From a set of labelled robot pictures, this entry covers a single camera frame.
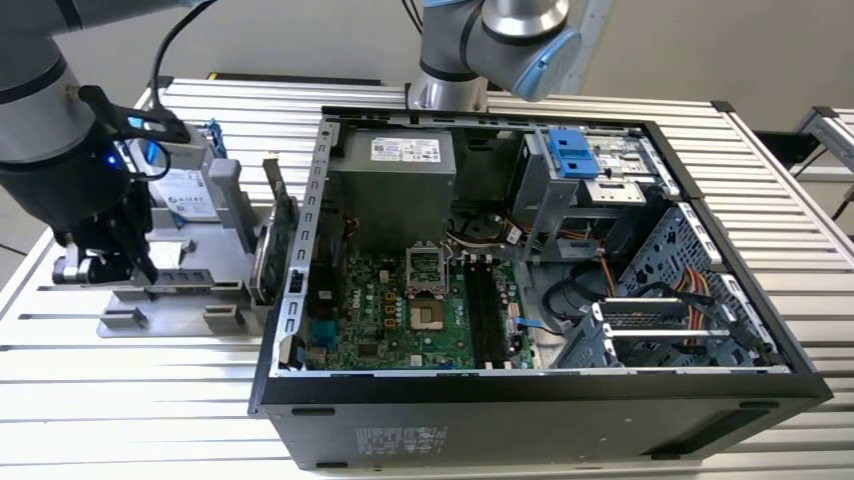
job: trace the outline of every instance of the gray floor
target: gray floor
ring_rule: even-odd
[[[21,210],[2,188],[0,188],[0,225],[2,225],[0,243],[23,252],[29,251],[45,229],[43,224]],[[0,285],[5,285],[22,259],[23,257],[15,253],[0,249]]]

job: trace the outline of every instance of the aluminum extrusion table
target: aluminum extrusion table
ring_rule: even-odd
[[[242,187],[266,203],[260,161],[269,151],[281,153],[289,192],[302,193],[320,106],[401,108],[402,90],[178,79],[162,102],[181,119],[221,124]],[[526,104],[505,94],[490,95],[489,109],[659,123],[835,398],[701,463],[357,475],[854,478],[854,247],[737,115],[709,102],[552,97]],[[45,233],[0,294],[0,465],[13,465],[0,477],[322,475],[298,471],[269,422],[245,417],[260,338],[101,339],[109,294],[51,286],[57,254]]]
[[[811,133],[854,171],[854,109],[812,107],[795,131]]]

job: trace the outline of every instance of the motherboard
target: motherboard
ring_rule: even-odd
[[[436,267],[441,275],[430,273]],[[414,293],[412,278],[438,277],[444,293]],[[508,263],[465,258],[434,265],[420,253],[353,256],[341,293],[337,321],[312,321],[308,368],[530,367],[526,332],[512,322],[522,311]]]

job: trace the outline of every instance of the ram slot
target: ram slot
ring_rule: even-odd
[[[506,361],[504,327],[494,280],[485,263],[465,265],[465,302],[470,325],[470,344],[474,364],[484,368],[502,368]]]

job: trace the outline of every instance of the white wall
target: white wall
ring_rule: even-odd
[[[82,83],[131,103],[147,83],[174,9],[59,37]],[[174,40],[162,74],[213,71],[412,81],[420,38],[397,0],[221,0]]]
[[[851,0],[614,0],[585,95],[727,100],[759,129],[854,106]]]

